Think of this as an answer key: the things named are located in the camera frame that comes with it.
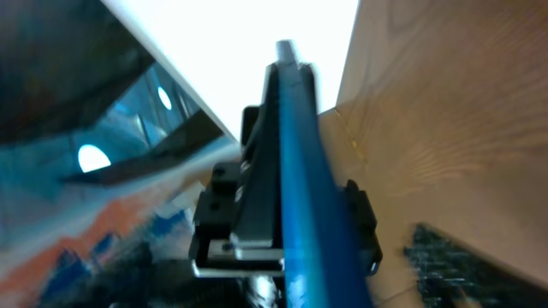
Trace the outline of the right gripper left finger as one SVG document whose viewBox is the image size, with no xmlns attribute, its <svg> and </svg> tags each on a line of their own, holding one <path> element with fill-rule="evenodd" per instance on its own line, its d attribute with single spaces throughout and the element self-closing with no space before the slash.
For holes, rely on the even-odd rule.
<svg viewBox="0 0 548 308">
<path fill-rule="evenodd" d="M 194 275 L 283 275 L 279 72 L 272 64 L 259 106 L 243 111 L 241 159 L 217 163 L 200 194 L 188 252 Z"/>
</svg>

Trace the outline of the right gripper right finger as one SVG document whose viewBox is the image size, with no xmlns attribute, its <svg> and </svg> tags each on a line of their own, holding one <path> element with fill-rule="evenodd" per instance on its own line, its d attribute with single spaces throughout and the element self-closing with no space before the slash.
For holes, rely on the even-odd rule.
<svg viewBox="0 0 548 308">
<path fill-rule="evenodd" d="M 378 221 L 370 200 L 366 192 L 361 190 L 353 180 L 348 180 L 346 185 L 341 187 L 341 192 L 357 228 L 360 260 L 365 275 L 375 275 L 383 259 L 383 252 L 376 234 Z"/>
</svg>

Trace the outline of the blue Galaxy smartphone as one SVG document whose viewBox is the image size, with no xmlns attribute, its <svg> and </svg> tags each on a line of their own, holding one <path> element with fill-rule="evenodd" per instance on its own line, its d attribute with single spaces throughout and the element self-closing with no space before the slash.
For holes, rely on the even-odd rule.
<svg viewBox="0 0 548 308">
<path fill-rule="evenodd" d="M 277 42 L 281 204 L 290 307 L 371 307 L 357 235 L 319 135 L 314 74 Z"/>
</svg>

